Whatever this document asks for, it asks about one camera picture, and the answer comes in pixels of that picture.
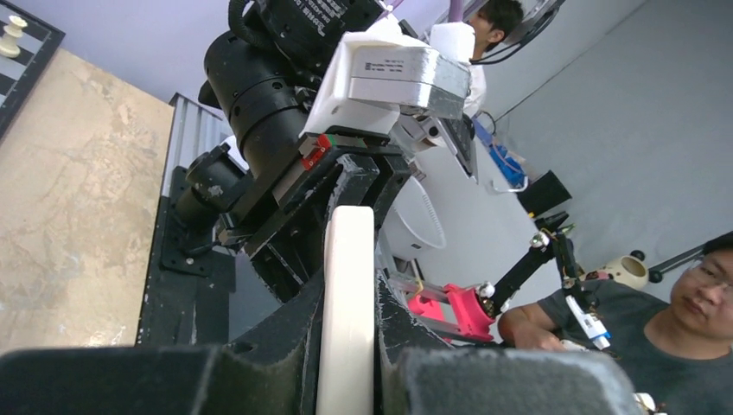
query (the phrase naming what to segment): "gray foam pad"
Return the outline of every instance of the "gray foam pad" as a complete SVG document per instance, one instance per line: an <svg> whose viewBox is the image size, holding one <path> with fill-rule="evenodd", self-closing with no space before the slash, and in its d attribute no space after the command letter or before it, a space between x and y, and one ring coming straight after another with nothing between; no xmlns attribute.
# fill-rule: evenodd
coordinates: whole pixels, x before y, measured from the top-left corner
<svg viewBox="0 0 733 415"><path fill-rule="evenodd" d="M601 353L413 349L403 357L410 414L643 413L626 374Z"/></svg>

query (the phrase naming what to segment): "chess board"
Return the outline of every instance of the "chess board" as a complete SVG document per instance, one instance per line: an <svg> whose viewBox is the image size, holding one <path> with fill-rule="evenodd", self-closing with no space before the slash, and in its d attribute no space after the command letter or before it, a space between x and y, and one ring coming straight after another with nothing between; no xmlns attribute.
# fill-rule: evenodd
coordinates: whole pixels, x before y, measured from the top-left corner
<svg viewBox="0 0 733 415"><path fill-rule="evenodd" d="M18 39L21 53L12 59L0 55L0 141L64 37L57 28L0 0L0 28L8 24L11 15L20 16L28 27Z"/></svg>

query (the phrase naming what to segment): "gray t-shirt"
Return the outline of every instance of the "gray t-shirt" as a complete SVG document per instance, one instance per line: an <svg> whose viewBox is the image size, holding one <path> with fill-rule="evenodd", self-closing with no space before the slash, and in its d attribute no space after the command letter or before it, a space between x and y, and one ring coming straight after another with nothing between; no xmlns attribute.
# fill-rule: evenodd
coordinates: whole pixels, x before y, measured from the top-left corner
<svg viewBox="0 0 733 415"><path fill-rule="evenodd" d="M584 283L594 292L603 325L611 334L608 352L631 379L636 392L649 393L669 415L733 414L733 354L695 361L669 355L644 335L647 322L669 304L613 280ZM539 301L561 328L556 335L591 348L561 290Z"/></svg>

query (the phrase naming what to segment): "black bracket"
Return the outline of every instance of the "black bracket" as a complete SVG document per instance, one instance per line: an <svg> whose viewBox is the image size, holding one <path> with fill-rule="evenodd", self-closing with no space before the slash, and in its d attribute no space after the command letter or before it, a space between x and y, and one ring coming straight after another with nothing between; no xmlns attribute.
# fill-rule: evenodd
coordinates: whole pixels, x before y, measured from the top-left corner
<svg viewBox="0 0 733 415"><path fill-rule="evenodd" d="M161 267L184 274L208 277L211 275L212 261L217 257L216 252L211 251L214 233L192 235L175 215L175 201L190 187L186 182L187 172L188 170L183 167L176 167L171 175L170 195L165 209L167 215L163 229Z"/></svg>

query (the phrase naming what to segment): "white chess piece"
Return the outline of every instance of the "white chess piece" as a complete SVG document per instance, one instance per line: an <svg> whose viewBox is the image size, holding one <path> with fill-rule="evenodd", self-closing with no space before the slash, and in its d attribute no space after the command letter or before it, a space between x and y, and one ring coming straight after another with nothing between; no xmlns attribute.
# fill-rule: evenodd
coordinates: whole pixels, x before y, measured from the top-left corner
<svg viewBox="0 0 733 415"><path fill-rule="evenodd" d="M18 47L18 39L22 36L22 30L28 27L28 23L18 16L10 17L10 24L3 28L5 32L0 38L0 54L9 58L16 58L21 54Z"/></svg>

